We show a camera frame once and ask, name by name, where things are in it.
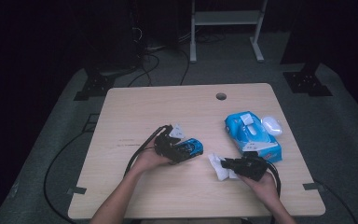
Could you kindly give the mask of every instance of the cable on floor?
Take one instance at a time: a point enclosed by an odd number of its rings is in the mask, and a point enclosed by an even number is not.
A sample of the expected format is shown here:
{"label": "cable on floor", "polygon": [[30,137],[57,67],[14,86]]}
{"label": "cable on floor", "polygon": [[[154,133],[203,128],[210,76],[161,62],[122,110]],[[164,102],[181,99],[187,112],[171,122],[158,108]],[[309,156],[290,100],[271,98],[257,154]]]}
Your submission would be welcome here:
{"label": "cable on floor", "polygon": [[76,224],[74,220],[72,220],[71,218],[61,214],[54,206],[53,204],[51,203],[50,199],[48,198],[48,190],[47,190],[47,182],[48,182],[48,174],[50,172],[50,169],[52,167],[52,165],[54,164],[54,162],[59,158],[59,156],[68,148],[69,145],[71,145],[73,142],[75,142],[75,140],[77,138],[79,138],[80,136],[83,135],[83,133],[93,133],[92,130],[94,130],[95,126],[92,126],[88,129],[84,129],[83,128],[83,131],[81,133],[79,133],[77,136],[75,136],[74,138],[72,138],[68,143],[66,143],[61,149],[60,151],[56,154],[56,156],[54,157],[54,159],[51,161],[50,165],[48,166],[48,170],[46,171],[45,173],[45,178],[44,178],[44,181],[43,181],[43,194],[44,194],[44,197],[45,197],[45,200],[46,202],[48,203],[48,206],[51,208],[51,210],[57,214],[57,216],[61,217],[62,219],[64,219],[65,221],[69,222],[69,223],[72,223],[72,224]]}
{"label": "cable on floor", "polygon": [[185,56],[186,56],[186,61],[187,61],[187,66],[186,66],[185,73],[183,74],[182,80],[180,81],[180,84],[179,84],[180,86],[182,86],[183,81],[185,80],[185,77],[186,77],[186,75],[187,75],[188,68],[189,68],[189,66],[190,66],[190,59],[188,58],[188,55],[187,55],[182,49],[181,49],[180,51],[182,51],[182,53],[185,54]]}
{"label": "cable on floor", "polygon": [[150,78],[150,76],[149,76],[148,73],[151,72],[151,71],[153,71],[155,68],[157,68],[157,66],[159,65],[159,58],[158,58],[156,55],[153,55],[153,54],[146,54],[146,55],[155,58],[155,59],[157,60],[156,65],[154,65],[150,70],[144,71],[141,75],[139,75],[139,76],[137,76],[136,78],[134,78],[134,79],[130,82],[130,84],[127,85],[127,87],[130,87],[130,86],[132,85],[132,83],[133,83],[134,81],[136,81],[136,79],[138,79],[139,77],[142,77],[142,76],[144,76],[144,75],[148,75],[149,85],[151,84],[151,78]]}
{"label": "cable on floor", "polygon": [[316,178],[313,178],[313,181],[315,181],[316,183],[322,185],[322,187],[324,187],[325,189],[327,189],[328,191],[330,191],[340,202],[341,204],[345,207],[345,209],[347,210],[347,212],[349,213],[349,215],[351,216],[351,219],[353,221],[353,223],[357,224],[357,220],[356,217],[354,216],[353,212],[351,211],[351,209],[348,207],[348,205],[344,202],[344,200],[342,200],[334,191],[332,191],[332,189],[330,187],[328,187],[325,183],[317,180]]}

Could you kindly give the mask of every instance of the gray carpet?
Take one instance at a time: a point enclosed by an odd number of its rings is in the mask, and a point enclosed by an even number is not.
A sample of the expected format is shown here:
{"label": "gray carpet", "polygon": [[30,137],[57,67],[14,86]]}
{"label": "gray carpet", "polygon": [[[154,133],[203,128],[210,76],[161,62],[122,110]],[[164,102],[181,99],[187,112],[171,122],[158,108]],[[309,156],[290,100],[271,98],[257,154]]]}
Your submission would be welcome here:
{"label": "gray carpet", "polygon": [[[249,43],[250,35],[227,35],[224,40],[213,44],[198,44],[198,62],[189,66],[183,85],[269,83],[310,173],[338,195],[358,221],[358,104],[344,88],[339,76],[323,64],[316,75],[333,96],[310,97],[306,93],[292,93],[282,72],[299,71],[302,64],[280,65],[289,34],[261,34],[259,45],[266,59],[264,63],[256,61]],[[181,49],[188,55],[188,43]],[[180,50],[165,49],[153,55],[159,58],[159,64],[149,73],[151,85],[179,85],[187,66],[185,54]],[[145,69],[152,68],[156,62],[156,58],[145,56]],[[143,70],[138,69],[117,78],[115,87],[127,87],[142,73]],[[79,70],[63,91],[12,191],[2,204],[0,223],[67,223],[48,206],[43,186],[49,165],[61,152],[49,170],[46,191],[53,207],[66,214],[72,197],[67,191],[76,186],[92,137],[92,133],[82,133],[82,130],[90,114],[100,113],[104,100],[100,96],[74,101],[86,80],[84,70]],[[147,85],[149,80],[143,76],[132,86]],[[96,119],[97,116],[91,117],[87,127],[92,127]],[[333,192],[321,192],[326,206],[324,215],[296,217],[298,223],[353,223],[349,212]],[[269,217],[250,220],[269,223]]]}

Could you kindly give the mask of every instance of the wooden table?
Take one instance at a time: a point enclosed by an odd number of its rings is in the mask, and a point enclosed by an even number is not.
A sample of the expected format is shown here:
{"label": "wooden table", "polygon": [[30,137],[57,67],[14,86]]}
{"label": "wooden table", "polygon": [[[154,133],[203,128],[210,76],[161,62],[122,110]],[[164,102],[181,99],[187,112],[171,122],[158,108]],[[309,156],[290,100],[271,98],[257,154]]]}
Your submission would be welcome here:
{"label": "wooden table", "polygon": [[[217,93],[227,96],[218,100]],[[283,161],[275,163],[282,181],[282,202],[293,216],[325,211],[319,192],[304,190],[310,172],[269,84],[229,84],[116,88],[107,93],[68,215],[91,218],[123,177],[132,154],[158,127],[180,124],[196,138],[204,154],[177,165],[158,167],[140,180],[126,213],[128,218],[262,217],[268,210],[240,180],[219,181],[208,155],[239,158],[225,131],[225,118],[252,111],[282,124],[277,137]]]}

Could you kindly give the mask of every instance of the dark background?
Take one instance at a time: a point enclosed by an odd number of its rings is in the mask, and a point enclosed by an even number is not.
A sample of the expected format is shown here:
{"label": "dark background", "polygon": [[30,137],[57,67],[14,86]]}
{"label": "dark background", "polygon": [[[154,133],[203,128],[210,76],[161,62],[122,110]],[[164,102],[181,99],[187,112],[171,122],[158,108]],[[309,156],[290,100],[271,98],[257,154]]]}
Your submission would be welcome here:
{"label": "dark background", "polygon": [[[176,35],[189,31],[189,11],[189,0],[0,1],[0,204],[73,73],[98,63],[138,66],[143,47],[133,41],[131,27],[142,28],[145,38],[161,38],[156,33],[166,30],[170,37],[161,41],[174,45]],[[154,21],[161,27],[153,27]],[[262,32],[280,31],[292,32],[282,63],[317,58],[340,75],[358,102],[358,1],[270,0]]]}

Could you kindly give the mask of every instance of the blue package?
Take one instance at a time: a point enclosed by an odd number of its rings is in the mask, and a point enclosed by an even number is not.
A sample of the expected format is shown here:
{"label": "blue package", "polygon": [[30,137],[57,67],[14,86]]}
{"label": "blue package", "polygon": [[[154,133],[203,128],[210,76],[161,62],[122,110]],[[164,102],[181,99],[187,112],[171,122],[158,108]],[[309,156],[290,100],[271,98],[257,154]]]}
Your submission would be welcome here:
{"label": "blue package", "polygon": [[254,113],[245,111],[229,115],[225,123],[226,131],[241,155],[245,151],[256,151],[266,161],[282,160],[281,145],[267,132]]}

